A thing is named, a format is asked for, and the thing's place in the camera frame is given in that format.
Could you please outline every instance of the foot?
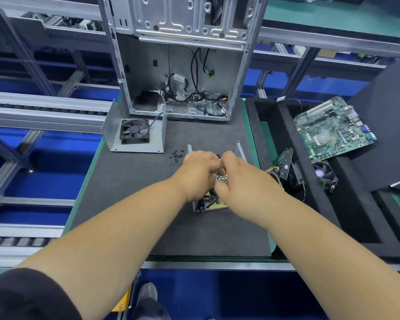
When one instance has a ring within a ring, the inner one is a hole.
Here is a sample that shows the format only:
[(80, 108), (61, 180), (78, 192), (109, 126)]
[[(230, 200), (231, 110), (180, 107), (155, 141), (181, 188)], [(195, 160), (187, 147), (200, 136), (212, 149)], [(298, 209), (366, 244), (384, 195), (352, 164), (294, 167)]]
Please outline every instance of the foot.
[(138, 305), (139, 302), (141, 302), (142, 300), (145, 300), (146, 298), (151, 298), (151, 299), (157, 301), (157, 288), (151, 282), (146, 283), (141, 287), (136, 305)]

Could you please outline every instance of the motherboard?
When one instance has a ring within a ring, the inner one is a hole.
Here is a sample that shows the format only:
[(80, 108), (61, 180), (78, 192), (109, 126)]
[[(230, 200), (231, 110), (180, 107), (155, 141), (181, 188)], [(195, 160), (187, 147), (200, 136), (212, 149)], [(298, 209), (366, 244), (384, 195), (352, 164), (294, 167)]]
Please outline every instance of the motherboard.
[(376, 136), (340, 96), (293, 119), (312, 163), (370, 145)]

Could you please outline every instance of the black anti-static mat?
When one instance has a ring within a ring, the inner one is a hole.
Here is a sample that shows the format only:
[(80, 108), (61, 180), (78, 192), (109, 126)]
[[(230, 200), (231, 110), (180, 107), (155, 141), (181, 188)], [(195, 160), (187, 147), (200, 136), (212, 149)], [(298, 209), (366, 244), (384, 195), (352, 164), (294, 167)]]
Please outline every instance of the black anti-static mat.
[[(112, 153), (104, 144), (72, 228), (140, 189), (170, 177), (182, 162), (169, 156), (187, 144), (193, 150), (221, 154), (240, 141), (252, 163), (243, 112), (235, 108), (229, 123), (168, 121), (164, 154)], [(267, 231), (229, 209), (193, 213), (186, 204), (151, 251), (151, 256), (270, 256)]]

